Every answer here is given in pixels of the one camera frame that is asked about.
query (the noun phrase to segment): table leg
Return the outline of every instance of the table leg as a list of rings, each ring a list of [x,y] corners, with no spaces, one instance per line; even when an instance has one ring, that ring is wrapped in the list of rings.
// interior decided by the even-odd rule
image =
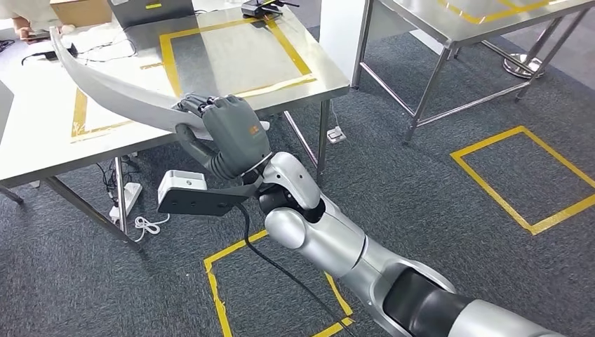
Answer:
[[[118,185],[118,212],[120,219],[120,230],[124,234],[128,234],[128,226],[126,225],[126,194],[124,193],[124,181],[122,176],[122,158],[116,157],[114,159],[116,163],[116,184]]]
[[[560,25],[560,22],[562,21],[562,19],[563,19],[563,17],[553,19],[552,22],[549,23],[547,28],[541,33],[540,37],[537,39],[537,41],[535,42],[533,47],[531,47],[531,49],[526,54],[512,53],[512,54],[509,54],[509,56],[517,59],[519,62],[522,62],[524,65],[529,67],[532,71],[536,71],[537,69],[539,69],[542,61],[540,59],[536,58],[537,54],[541,51],[541,49],[543,48],[543,46],[545,45],[547,40],[549,40],[551,35],[554,33],[554,30],[556,30],[558,25]],[[515,64],[513,64],[512,62],[507,60],[506,58],[504,59],[504,61],[502,61],[502,66],[504,67],[504,69],[507,72],[509,72],[510,74],[513,74],[516,77],[521,77],[523,79],[530,79],[531,76],[533,75],[531,72],[527,72],[527,71],[521,69],[520,67],[516,66]],[[543,71],[541,71],[540,73],[537,73],[538,78],[541,77],[542,75],[543,75]]]
[[[320,125],[318,135],[318,166],[316,167],[316,181],[320,181],[326,167],[326,131],[328,130],[328,115],[330,114],[330,100],[320,103]]]
[[[298,128],[298,125],[293,120],[293,117],[291,116],[289,111],[284,111],[283,116],[289,123],[289,126],[291,126],[291,128],[293,129],[293,132],[297,136],[297,139],[300,141],[300,144],[302,144],[302,146],[304,147],[304,150],[306,151],[306,154],[308,154],[308,158],[310,158],[310,161],[314,164],[315,167],[318,167],[318,157],[314,154],[314,151],[312,151],[310,145],[308,145],[306,138],[304,137],[304,135],[302,135],[302,131],[300,131],[300,128]]]
[[[74,207],[77,207],[78,210],[85,213],[91,220],[95,221],[100,226],[104,227],[108,232],[113,234],[118,240],[125,242],[132,250],[134,251],[141,251],[141,247],[138,243],[134,242],[131,238],[129,238],[126,234],[118,229],[114,224],[112,224],[106,217],[104,217],[101,213],[97,212],[87,201],[79,197],[73,190],[68,188],[66,184],[64,184],[58,177],[49,177],[44,178],[44,182],[52,189],[54,192],[58,193],[62,198],[66,199],[70,204]]]
[[[359,88],[359,79],[361,78],[361,65],[363,57],[366,54],[366,44],[368,44],[368,33],[370,32],[370,21],[372,19],[372,7],[374,0],[366,0],[366,9],[363,12],[363,25],[359,35],[358,51],[355,59],[355,72],[352,78],[352,88]]]
[[[448,59],[452,60],[453,58],[458,58],[460,50],[461,50],[461,47],[450,50],[450,53],[448,54]]]
[[[0,185],[0,194],[6,195],[10,200],[16,202],[17,204],[22,204],[24,202],[24,200],[21,197],[19,197],[16,193],[2,185]]]
[[[429,99],[429,94],[432,91],[432,89],[434,89],[436,84],[438,83],[438,75],[440,74],[440,71],[444,67],[444,63],[447,61],[449,54],[450,54],[450,51],[448,49],[444,48],[442,50],[442,54],[440,54],[438,63],[436,63],[434,72],[432,73],[432,76],[429,78],[428,84],[426,86],[426,90],[424,91],[424,94],[422,95],[420,104],[417,106],[415,115],[413,115],[411,124],[409,125],[409,128],[407,129],[407,134],[405,135],[405,140],[404,140],[403,144],[408,144],[411,141],[411,138],[413,137],[413,133],[415,132],[415,129],[417,128],[417,124],[420,122],[422,113],[424,112],[424,110],[426,108],[427,101]]]
[[[558,51],[560,50],[560,48],[562,47],[562,45],[564,44],[564,42],[566,42],[566,40],[568,39],[568,37],[574,32],[575,28],[578,26],[578,24],[584,18],[585,14],[587,14],[588,11],[589,11],[589,9],[585,9],[585,10],[581,11],[580,13],[578,13],[578,15],[576,16],[576,18],[570,23],[570,26],[568,26],[568,28],[566,28],[566,30],[564,31],[564,33],[562,34],[562,36],[560,37],[560,39],[556,42],[556,44],[554,45],[554,47],[545,56],[545,58],[543,59],[541,65],[539,66],[539,68],[533,73],[533,75],[529,79],[529,81],[528,81],[529,85],[531,85],[535,81],[535,79],[539,77],[539,73],[541,73],[543,71],[543,69],[549,64],[549,62],[551,61],[551,59],[554,58],[554,56],[556,55],[556,53],[558,53]],[[525,94],[527,94],[527,90],[528,89],[529,89],[529,86],[526,86],[525,88],[522,88],[516,94],[516,101],[517,102],[519,100],[521,100],[523,97],[525,97]]]

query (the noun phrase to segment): laptop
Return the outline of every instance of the laptop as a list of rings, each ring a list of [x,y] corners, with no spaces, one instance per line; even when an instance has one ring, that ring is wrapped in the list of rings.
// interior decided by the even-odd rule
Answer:
[[[122,28],[194,15],[192,0],[108,0]]]

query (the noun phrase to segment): silver robot arm segment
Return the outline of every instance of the silver robot arm segment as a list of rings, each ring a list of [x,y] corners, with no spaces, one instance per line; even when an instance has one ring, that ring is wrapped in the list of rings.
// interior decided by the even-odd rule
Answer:
[[[269,236],[340,279],[390,335],[561,337],[496,305],[457,295],[435,270],[372,240],[321,193],[291,154],[275,154],[263,177],[285,188],[301,208],[272,209],[265,219]],[[307,219],[303,210],[312,209],[322,209],[322,215]]]

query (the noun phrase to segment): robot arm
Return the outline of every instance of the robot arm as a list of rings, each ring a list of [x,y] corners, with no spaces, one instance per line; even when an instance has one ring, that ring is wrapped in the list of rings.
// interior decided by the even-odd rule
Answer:
[[[200,106],[182,100],[178,109],[203,118],[220,152],[180,125],[176,131],[182,146],[217,177],[242,176],[252,185],[247,191],[267,215],[269,236],[340,279],[392,336],[561,337],[496,305],[456,294],[435,270],[368,237],[321,193],[294,156],[271,154],[246,101],[229,96],[203,100]]]

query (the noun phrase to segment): orange logo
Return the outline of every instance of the orange logo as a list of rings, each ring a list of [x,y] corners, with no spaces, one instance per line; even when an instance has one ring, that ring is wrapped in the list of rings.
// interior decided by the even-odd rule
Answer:
[[[250,132],[250,134],[251,134],[252,136],[254,136],[256,133],[258,133],[258,126],[256,126],[256,125],[252,125],[252,127],[251,127],[251,128],[249,128],[249,129],[248,129],[248,131]]]

